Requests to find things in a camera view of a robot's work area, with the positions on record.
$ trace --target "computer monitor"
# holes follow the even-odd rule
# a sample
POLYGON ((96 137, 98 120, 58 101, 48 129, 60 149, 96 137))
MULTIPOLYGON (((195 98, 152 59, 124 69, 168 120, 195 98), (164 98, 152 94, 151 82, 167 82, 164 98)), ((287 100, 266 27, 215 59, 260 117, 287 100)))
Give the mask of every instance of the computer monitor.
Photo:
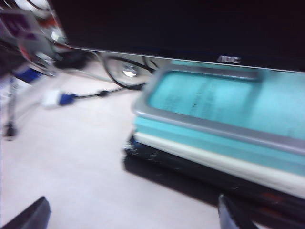
POLYGON ((305 72, 294 2, 51 0, 72 47, 305 72))

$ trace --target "white book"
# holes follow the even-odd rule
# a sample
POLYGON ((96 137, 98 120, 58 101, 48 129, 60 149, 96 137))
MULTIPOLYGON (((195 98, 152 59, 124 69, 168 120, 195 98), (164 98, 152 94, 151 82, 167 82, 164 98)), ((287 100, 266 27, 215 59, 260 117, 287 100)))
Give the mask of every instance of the white book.
POLYGON ((136 132, 135 140, 227 174, 305 199, 305 177, 136 132))

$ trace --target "black book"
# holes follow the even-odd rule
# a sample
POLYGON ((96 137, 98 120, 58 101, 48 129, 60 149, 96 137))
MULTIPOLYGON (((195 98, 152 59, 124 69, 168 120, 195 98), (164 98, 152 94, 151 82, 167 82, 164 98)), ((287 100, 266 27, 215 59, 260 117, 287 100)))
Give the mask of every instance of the black book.
POLYGON ((209 204, 217 205, 218 196, 226 194, 247 209, 252 219, 272 228, 305 228, 304 199, 146 146, 133 137, 124 151, 128 155, 125 167, 130 172, 209 204))

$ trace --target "aoc logo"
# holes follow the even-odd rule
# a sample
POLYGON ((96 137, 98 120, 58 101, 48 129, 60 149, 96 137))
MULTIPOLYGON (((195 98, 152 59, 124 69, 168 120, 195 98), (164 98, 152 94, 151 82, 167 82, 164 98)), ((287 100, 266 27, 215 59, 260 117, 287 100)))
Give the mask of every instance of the aoc logo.
POLYGON ((234 56, 219 56, 217 61, 225 62, 225 63, 240 63, 242 59, 240 57, 234 57, 234 56))

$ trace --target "white desk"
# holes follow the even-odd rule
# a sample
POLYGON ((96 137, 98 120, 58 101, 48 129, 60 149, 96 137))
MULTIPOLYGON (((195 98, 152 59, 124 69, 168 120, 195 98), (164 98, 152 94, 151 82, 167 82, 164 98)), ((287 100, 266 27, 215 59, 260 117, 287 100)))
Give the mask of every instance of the white desk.
MULTIPOLYGON (((95 66, 90 71, 101 73, 95 66)), ((124 170, 122 145, 139 92, 55 110, 33 105, 56 86, 76 94, 117 88, 60 74, 19 98, 18 136, 1 140, 1 226, 45 196, 52 210, 48 229, 219 229, 215 207, 124 170)))

